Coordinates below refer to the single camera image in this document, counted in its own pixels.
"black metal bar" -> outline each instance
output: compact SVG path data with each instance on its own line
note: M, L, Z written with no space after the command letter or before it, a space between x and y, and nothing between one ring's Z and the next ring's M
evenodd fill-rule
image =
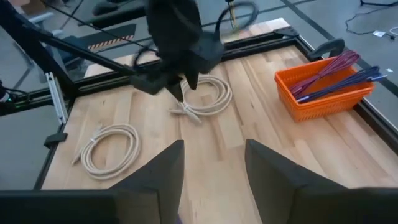
M78 88L43 47L39 39L31 35L32 31L37 31L38 28L21 16L7 0L0 0L0 9L0 25L3 29L44 72L53 72L66 95L70 98L76 97Z
M43 98L43 97L51 97L49 88L43 88L41 90L35 90L32 92L29 92L30 99L35 100L35 99ZM23 102L26 102L27 100L28 100L27 95L21 95L21 96L18 96L18 99L14 103L15 104L23 103Z
M262 52L267 52L270 50L279 49L282 47L288 47L294 45L295 39L293 37L280 39L280 40L272 40L262 44L251 45L247 47L241 47L238 49L230 50L225 52L223 58L221 59L222 62L233 60L241 57L246 57L249 55L254 55Z
M398 155L398 132L375 108L366 100L358 103L354 110L380 136L380 138Z
M69 52L73 55L78 55L79 57L81 57L83 59L87 59L89 61L92 61L94 63L102 65L106 68L109 68L112 70L117 70L120 72L125 72L126 74L134 72L131 68L129 68L125 65L121 65L121 64L119 64L113 60L110 60L106 57L103 57L98 54L94 54L93 52L90 52L89 50L82 49L80 47L69 44L68 42L60 40L60 39L54 37L52 34L49 34L47 32L42 32L41 30L39 30L39 31L35 30L35 31L31 32L31 35L36 36L40 41L42 41L46 44L49 44L49 45L56 47L60 50Z
M68 103L68 114L72 111L73 105L75 104L75 100L71 100ZM57 132L62 133L63 130L65 129L66 124L61 124L58 127ZM55 152L57 151L58 144L54 144L51 149L49 150L49 153L47 153L47 156L45 157L43 166L39 172L39 176L36 179L35 185L33 187L34 190L40 190L43 186L43 183L45 181L45 178L47 176L47 173L49 172L50 166L52 159L54 158Z
M317 58L310 57L310 53L312 52L312 48L311 48L311 46L308 46L306 41L304 41L301 38L301 36L296 37L295 40L296 40L296 43L295 43L296 48L298 48L298 50L304 55L304 57L309 62L313 62L313 61L322 59L321 57L317 57Z
M361 0L361 6L363 6L363 5L392 7L392 6L398 5L398 1L392 2L392 3L389 3L389 4L381 4L381 3L373 3L373 2L364 2L363 0Z
M114 78L107 82L92 84L90 86L84 86L80 89L80 96L86 96L101 91L111 90L122 86L130 85L129 77Z
M34 99L28 103L13 103L2 105L0 108L0 116L5 116L8 114L18 113L25 110L31 110L41 106L53 105L51 97L44 97L42 99Z
M276 34L274 32L255 35L253 37L246 37L240 40L234 40L231 42L227 42L224 44L225 51L234 50L240 47L249 46L249 45L256 45L256 44L263 44L264 42L270 40L277 40L283 38L283 35Z

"wooden tabletop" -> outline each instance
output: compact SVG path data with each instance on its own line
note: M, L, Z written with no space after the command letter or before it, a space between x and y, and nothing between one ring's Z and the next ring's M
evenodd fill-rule
M252 26L241 37L285 27L283 19ZM132 57L117 61L131 64ZM245 139L253 138L308 169L347 187L398 186L398 157L355 112L295 123L279 100L275 71L307 63L294 46L221 63L211 75L228 81L232 103L220 114L193 124L173 116L175 100L162 91L151 96L124 86L76 100L54 155L43 189L106 189L151 160L176 139L185 140L185 179L180 203L184 223L261 223L244 166ZM86 76L106 72L91 66ZM200 85L187 101L198 105L215 97ZM128 172L99 182L88 177L72 157L99 124L129 123L142 140L141 154ZM117 164L127 139L111 136L97 147L100 168Z

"orange basket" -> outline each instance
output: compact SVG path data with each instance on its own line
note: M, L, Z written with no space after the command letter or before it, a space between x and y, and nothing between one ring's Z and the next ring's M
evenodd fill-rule
M293 94L289 91L289 87L318 74L333 59L334 58L328 58L294 68L280 70L275 73L275 81L277 83L279 98L282 100L290 115L296 122L349 110L359 103L364 96L373 91L373 83L360 83L357 85L347 86L316 100L309 101L308 103L298 103ZM350 67L334 74L327 75L310 85L303 95L322 90L355 73L355 69Z

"yellow and black stripe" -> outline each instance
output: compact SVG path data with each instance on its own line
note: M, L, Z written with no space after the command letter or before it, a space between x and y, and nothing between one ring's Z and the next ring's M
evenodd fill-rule
M131 40L131 39L134 38L134 35L127 35L127 36L124 36L122 38L127 39L127 40ZM96 50L98 48L106 47L106 46L111 45L111 44L116 44L116 43L121 42L121 41L125 41L125 40L122 40L120 38L115 38L115 39L112 39L112 40L100 42L98 44L91 44L87 48L89 50Z

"concrete floor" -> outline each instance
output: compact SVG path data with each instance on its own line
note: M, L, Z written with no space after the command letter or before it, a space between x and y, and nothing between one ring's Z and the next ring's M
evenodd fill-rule
M64 10L71 12L80 0L71 0L69 8ZM203 24L206 29L214 29L214 21L226 6L222 0L197 0ZM359 6L359 0L254 0L260 7L261 14L256 22L267 21L283 17L288 23L295 27L300 34L313 46L317 47L328 39L341 37L346 41L347 47L361 54L362 58L370 65L379 65L383 73L388 73L389 79L398 84L398 40L390 41L388 38L378 38L369 35L353 35L345 31L344 21L357 12L366 12L375 7ZM378 0L376 2L388 3L393 0ZM90 11L85 2L76 13ZM356 18L350 25L357 31L383 30L388 31L391 27L398 26L397 8L390 8L375 12L367 16ZM238 11L237 15L247 14L247 11ZM67 17L57 14L45 22L47 30L59 29ZM145 18L126 22L137 24L134 40L149 37ZM229 29L229 22L223 24L223 29ZM73 20L63 29L66 35L77 37L95 33L89 27L78 27ZM5 86L13 87L21 82L21 76L26 67L23 58L15 48L10 45L12 39L0 29L0 78ZM121 57L133 54L138 50L134 45L100 52L108 58ZM25 91L45 88L46 84L39 81L38 71L31 72L19 86ZM394 125L398 126L398 98L377 85L374 93L368 99L376 105ZM32 189L35 180L42 168L48 149L42 146L44 139L57 131L57 119L52 106L37 108L23 113L12 114L0 118L2 134L0 141L0 190L2 189Z

